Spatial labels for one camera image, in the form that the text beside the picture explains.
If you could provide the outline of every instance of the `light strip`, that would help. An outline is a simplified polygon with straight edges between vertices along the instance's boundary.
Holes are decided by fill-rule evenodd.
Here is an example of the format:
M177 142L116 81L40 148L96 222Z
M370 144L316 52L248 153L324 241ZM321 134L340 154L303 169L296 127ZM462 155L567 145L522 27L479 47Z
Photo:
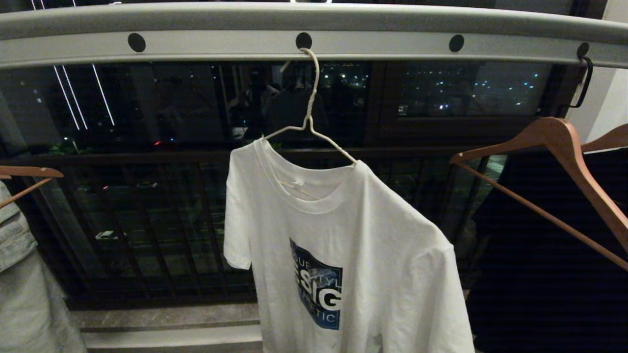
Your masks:
M63 73L65 74L65 79L68 80L68 86L70 86L70 92L72 93L72 97L74 98L74 103L77 105L78 114L80 115L80 119L83 120L83 126L85 126L85 130L88 129L87 124L85 123L85 118L83 117L83 112L80 110L79 101L77 100L77 96L74 94L74 89L72 88L72 83L70 83L70 77L68 77L68 72L65 70L65 65L61 65L63 68Z
M100 94L102 94L102 100L105 102L105 107L107 108L109 119L111 119L111 124L115 126L116 123L114 122L114 117L111 115L111 111L109 110L109 104L107 103L107 98L105 98L105 92L102 90L102 85L100 84L100 78L98 77L98 71L96 71L96 66L92 64L92 68L94 68L94 75L96 75L96 82L98 82L98 88L100 88Z
M65 97L65 102L68 104L68 109L70 109L70 113L72 114L72 120L74 120L74 124L77 126L77 130L80 130L79 122L77 121L76 116L74 116L74 111L72 110L72 105L70 104L70 100L68 99L67 93L65 93L65 88L63 88L63 84L61 83L61 77L59 76L59 71L56 66L53 66L55 69L55 73L57 74L57 80L59 81L59 86L61 86L61 91L63 92L63 96Z
M37 10L35 6L35 0L31 0L31 4L33 5L33 10ZM61 87L61 91L63 92L63 96L65 98L65 103L68 105L68 109L70 110L70 114L72 115L72 120L74 120L74 125L76 125L77 130L80 130L79 122L77 121L77 117L74 115L74 110L72 110L72 105L70 104L70 100L68 99L68 94L65 92L65 88L63 87L63 83L61 83L61 76L59 76L59 70L57 70L56 66L52 66L55 69L55 74L57 75L57 81L59 82L59 87Z

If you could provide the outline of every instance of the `hanger hook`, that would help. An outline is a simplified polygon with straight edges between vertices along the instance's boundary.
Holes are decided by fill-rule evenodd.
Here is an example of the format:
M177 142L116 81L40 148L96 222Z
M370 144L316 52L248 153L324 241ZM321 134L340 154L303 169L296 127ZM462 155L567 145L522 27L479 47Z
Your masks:
M558 106L558 109L556 110L556 116L560 116L560 113L563 111L564 107L579 108L580 106L582 106L582 102L584 102L585 96L587 95L588 86L591 83L591 77L593 76L593 62L585 55L579 55L578 58L584 60L587 63L587 77L585 78L585 82L582 86L582 91L580 91L580 97L578 98L578 102L575 106L572 106L570 104L561 104L560 106Z
M310 56L312 61L314 62L314 68L316 70L316 76L314 78L314 86L312 87L312 93L310 95L310 100L308 101L308 110L305 113L305 118L303 120L303 127L307 126L307 120L310 121L310 130L314 131L314 118L312 118L312 107L314 106L314 99L316 98L317 88L318 88L318 80L320 79L320 66L318 64L318 58L313 51L307 48L299 48L303 53L306 53Z

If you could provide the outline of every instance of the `brown wooden hanger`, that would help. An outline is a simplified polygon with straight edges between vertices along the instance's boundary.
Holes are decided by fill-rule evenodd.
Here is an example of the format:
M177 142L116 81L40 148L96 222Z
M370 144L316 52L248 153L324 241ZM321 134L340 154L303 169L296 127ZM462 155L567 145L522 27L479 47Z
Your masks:
M628 124L620 125L601 138L583 144L582 151L593 152L621 147L628 147Z
M30 193L38 187L50 182L53 178L63 178L63 173L52 168L39 168L37 166L0 166L0 175L4 178L10 179L13 177L42 177L45 179L40 180L34 185L18 192L12 197L0 202L0 209L7 206L11 202L19 199L20 197Z
M578 232L576 229L572 228L560 219L557 219L532 202L498 184L495 180L462 163L475 158L500 155L507 152L537 146L546 147L560 162L571 179L573 179L578 188L582 190L589 202L591 202L593 207L595 207L595 210L608 225L621 246L628 253L628 219L613 202L613 200L611 200L611 198L606 194L606 192L604 192L602 187L600 187L589 172L582 156L578 133L573 125L571 125L568 121L555 117L539 118L528 125L525 129L523 129L523 131L521 131L521 133L511 140L501 144L495 144L493 146L458 153L451 158L450 163L456 164L459 167L473 173L476 177L487 181L496 189L514 198L526 207L535 211L540 216L548 219L558 227L567 231L567 233L573 235L578 240L611 260L613 263L628 271L628 263L618 255L609 251L581 232Z

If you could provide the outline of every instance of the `white wire hanger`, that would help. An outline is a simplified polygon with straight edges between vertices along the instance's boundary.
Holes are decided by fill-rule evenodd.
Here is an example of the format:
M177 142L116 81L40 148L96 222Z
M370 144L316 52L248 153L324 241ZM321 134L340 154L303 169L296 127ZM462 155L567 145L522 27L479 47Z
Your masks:
M314 105L314 98L316 98L316 92L317 92L317 88L318 88L318 79L320 78L320 66L318 65L318 59L316 58L316 55L309 49L307 48L299 48L299 50L301 50L302 52L306 53L307 55L310 56L310 58L312 59L312 61L314 61L314 66L316 67L316 79L314 80L314 86L312 87L312 94L310 96L310 101L308 102L308 110L307 113L305 114L305 118L303 120L303 126L301 127L297 127L297 126L286 126L283 129L279 129L275 132L273 132L272 134L264 137L264 139L269 139L272 137L275 137L281 133L283 133L284 131L288 131L288 130L296 130L296 131L304 131L307 127L308 127L308 121L310 122L310 132L314 135L314 136L318 136L319 138L324 139L325 141L329 142L333 147L335 147L340 153L342 153L343 155L345 155L345 157L347 157L353 164L357 163L357 160L353 157L351 157L350 154L348 154L344 149L342 149L342 147L340 147L336 142L333 142L332 139L330 139L329 137L318 133L314 130L314 119L312 118L312 106ZM286 69L286 67L288 67L288 65L290 64L290 61L286 62L283 67L281 68L281 71L283 72L283 70Z

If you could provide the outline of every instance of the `graphic print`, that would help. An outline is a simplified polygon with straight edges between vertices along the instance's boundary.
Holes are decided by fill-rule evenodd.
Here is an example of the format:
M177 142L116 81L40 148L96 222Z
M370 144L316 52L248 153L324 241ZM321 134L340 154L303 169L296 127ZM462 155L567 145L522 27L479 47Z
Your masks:
M316 324L324 329L340 327L342 268L323 264L290 239L295 260L296 285L301 302Z

